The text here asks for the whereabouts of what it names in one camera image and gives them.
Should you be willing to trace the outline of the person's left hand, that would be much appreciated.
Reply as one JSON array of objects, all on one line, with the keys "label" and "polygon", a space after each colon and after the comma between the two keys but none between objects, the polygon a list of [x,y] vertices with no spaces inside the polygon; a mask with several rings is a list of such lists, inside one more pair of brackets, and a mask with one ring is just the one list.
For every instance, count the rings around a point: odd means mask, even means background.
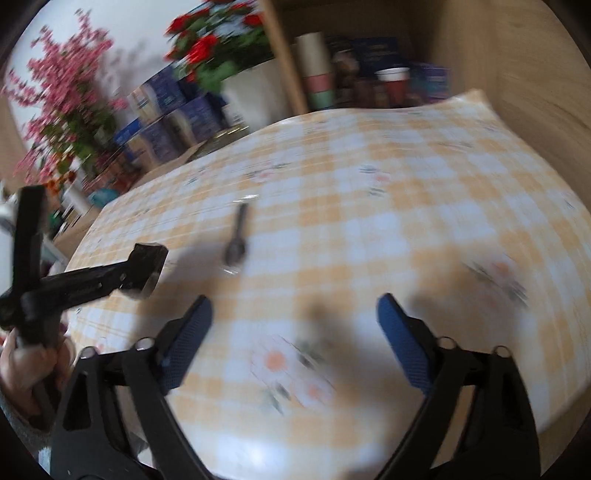
[{"label": "person's left hand", "polygon": [[24,418],[41,413],[33,396],[33,387],[51,374],[62,391],[67,384],[75,358],[75,346],[69,336],[61,335],[56,349],[42,345],[18,346],[19,331],[7,336],[1,353],[1,390],[8,403]]}]

